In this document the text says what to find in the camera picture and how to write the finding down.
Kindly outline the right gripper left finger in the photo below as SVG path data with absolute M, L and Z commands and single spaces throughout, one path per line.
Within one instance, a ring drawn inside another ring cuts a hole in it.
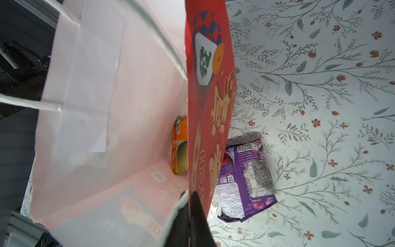
M 165 247 L 190 247 L 190 206 L 189 199 L 177 211 L 172 222 L 170 233 L 165 241 Z

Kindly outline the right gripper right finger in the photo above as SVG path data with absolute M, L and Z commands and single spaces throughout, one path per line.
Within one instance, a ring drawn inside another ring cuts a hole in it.
M 191 247 L 215 247 L 207 218 L 199 197 L 194 191 L 189 202 L 190 212 L 190 246 Z

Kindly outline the orange snack packet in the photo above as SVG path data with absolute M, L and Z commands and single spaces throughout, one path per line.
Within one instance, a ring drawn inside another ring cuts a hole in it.
M 172 134 L 172 172 L 180 175 L 188 170 L 188 120 L 178 116 Z

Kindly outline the red paper gift bag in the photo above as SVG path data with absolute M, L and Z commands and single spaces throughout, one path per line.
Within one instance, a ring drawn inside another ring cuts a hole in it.
M 206 218 L 237 80 L 225 1 L 49 1 L 59 12 L 38 109 L 32 221 L 63 247 L 164 247 L 199 194 Z M 188 170 L 172 134 L 188 120 Z

